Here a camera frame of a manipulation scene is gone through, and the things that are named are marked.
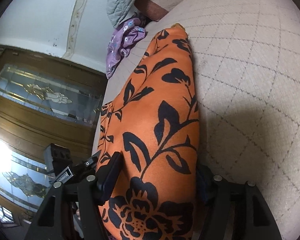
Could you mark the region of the orange black floral garment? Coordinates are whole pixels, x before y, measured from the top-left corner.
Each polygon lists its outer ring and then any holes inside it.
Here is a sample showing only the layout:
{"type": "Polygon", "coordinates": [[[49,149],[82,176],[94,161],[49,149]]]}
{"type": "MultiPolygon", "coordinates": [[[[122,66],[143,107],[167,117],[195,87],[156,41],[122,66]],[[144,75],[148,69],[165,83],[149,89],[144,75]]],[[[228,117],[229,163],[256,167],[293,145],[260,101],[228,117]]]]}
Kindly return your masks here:
{"type": "Polygon", "coordinates": [[[98,168],[123,155],[99,210],[115,239],[192,237],[199,110],[185,29],[158,32],[117,97],[102,107],[98,168]]]}

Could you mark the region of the wooden glass panel door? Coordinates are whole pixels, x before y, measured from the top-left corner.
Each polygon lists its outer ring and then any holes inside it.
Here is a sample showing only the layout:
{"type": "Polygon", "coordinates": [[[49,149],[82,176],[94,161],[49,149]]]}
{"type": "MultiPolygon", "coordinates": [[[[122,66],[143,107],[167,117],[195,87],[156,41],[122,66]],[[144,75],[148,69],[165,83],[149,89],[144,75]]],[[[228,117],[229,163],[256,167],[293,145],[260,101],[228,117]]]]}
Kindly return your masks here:
{"type": "Polygon", "coordinates": [[[23,239],[49,190],[47,151],[88,159],[104,74],[42,53],[0,46],[0,239],[23,239]]]}

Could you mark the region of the purple floral garment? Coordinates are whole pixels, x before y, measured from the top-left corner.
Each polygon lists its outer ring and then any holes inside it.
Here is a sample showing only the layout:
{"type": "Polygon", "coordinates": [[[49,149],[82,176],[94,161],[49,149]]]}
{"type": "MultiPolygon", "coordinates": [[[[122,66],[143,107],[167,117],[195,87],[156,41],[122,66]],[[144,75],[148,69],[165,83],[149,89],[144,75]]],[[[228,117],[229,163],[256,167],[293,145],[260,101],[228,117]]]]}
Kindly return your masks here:
{"type": "Polygon", "coordinates": [[[126,19],[114,30],[107,47],[106,77],[110,79],[119,63],[124,57],[128,57],[136,43],[146,37],[146,18],[142,14],[135,13],[126,19]]]}

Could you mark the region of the pink quilted mattress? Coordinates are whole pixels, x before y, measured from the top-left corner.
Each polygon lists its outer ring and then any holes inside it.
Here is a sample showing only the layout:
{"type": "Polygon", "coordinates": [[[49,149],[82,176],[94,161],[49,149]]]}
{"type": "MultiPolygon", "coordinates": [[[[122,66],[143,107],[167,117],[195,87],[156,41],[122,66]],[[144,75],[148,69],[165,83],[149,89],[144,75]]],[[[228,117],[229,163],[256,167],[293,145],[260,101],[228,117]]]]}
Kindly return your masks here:
{"type": "Polygon", "coordinates": [[[183,25],[194,53],[200,158],[254,181],[283,239],[300,237],[300,9],[293,0],[183,0],[150,37],[183,25]]]}

